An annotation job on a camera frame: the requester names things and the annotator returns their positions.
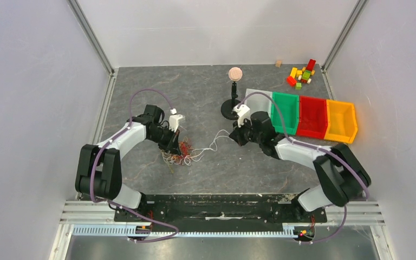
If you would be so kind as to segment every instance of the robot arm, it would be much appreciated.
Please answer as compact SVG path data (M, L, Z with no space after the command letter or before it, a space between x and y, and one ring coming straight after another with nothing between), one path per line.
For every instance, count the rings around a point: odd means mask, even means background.
M305 215L306 212L331 204L342 207L362 191L353 175L337 160L318 149L294 144L294 138L287 139L283 134L276 133L267 112L255 112L250 116L246 105L236 107L234 111L237 112L238 120L233 123L233 131L229 137L240 146L249 141L255 142L268 156L294 161L316 171L320 185L302 192L292 201L299 214ZM371 184L369 175L347 145L317 147L339 156L366 186Z
M156 142L161 150L179 154L179 123L184 120L183 115L171 115L168 126L164 127L159 120L165 113L157 106L146 105L144 113L133 117L131 126L126 123L118 133L127 128L117 139L106 139L97 145L84 145L80 152L77 167L76 190L83 194L90 193L90 175L96 167L94 193L98 197L117 202L131 209L139 208L144 195L122 183L121 159L138 143L144 140ZM109 142L107 149L101 154L98 165L94 165L99 150Z

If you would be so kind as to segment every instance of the plastic storage bin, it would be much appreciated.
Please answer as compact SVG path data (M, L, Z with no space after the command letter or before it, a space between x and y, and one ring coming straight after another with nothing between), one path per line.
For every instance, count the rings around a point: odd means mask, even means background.
M272 98L283 114L286 132L288 134L296 134L297 125L299 124L299 96L273 92ZM275 131L283 133L280 115L274 105L271 108L270 118Z
M324 138L348 144L353 143L358 132L353 103L326 100L326 105L329 120Z
M299 125L296 135L324 139L328 130L326 99L300 96Z
M265 95L272 98L272 92L270 92L270 91L263 91L263 90L257 90L257 89L251 89L251 88L246 89L245 96L247 96L247 95L249 95L253 92L262 92ZM254 112L257 112L257 111L266 111L269 114L269 116L271 115L270 114L270 108L271 108L272 102L267 97L265 97L263 95L252 95L252 96L250 96L245 101L245 105L247 105L250 108L250 113L251 114L253 114Z

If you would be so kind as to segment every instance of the green block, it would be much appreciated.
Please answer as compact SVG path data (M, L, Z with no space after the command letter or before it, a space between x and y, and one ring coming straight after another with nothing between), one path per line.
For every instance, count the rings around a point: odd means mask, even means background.
M311 71L306 70L306 71L304 71L304 73L302 74L302 79L303 79L303 80L308 80L308 79L310 78L310 76L311 76Z

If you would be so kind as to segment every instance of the green bin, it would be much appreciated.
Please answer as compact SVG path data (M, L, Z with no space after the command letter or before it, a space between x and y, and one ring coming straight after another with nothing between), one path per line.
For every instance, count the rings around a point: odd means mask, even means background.
M273 92L272 98L283 114L286 132L295 135L299 124L299 96ZM275 131L283 133L280 115L274 105L271 108L270 118L272 119L272 125L275 127Z

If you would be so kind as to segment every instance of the black stand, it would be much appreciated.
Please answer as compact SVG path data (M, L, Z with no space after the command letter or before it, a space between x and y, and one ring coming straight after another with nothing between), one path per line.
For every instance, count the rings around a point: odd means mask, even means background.
M221 114L226 119L229 119L229 120L237 119L236 118L237 114L232 111L233 107L240 103L240 101L236 100L236 98L238 98L237 83L234 81L232 83L232 99L224 101L224 103L221 106Z

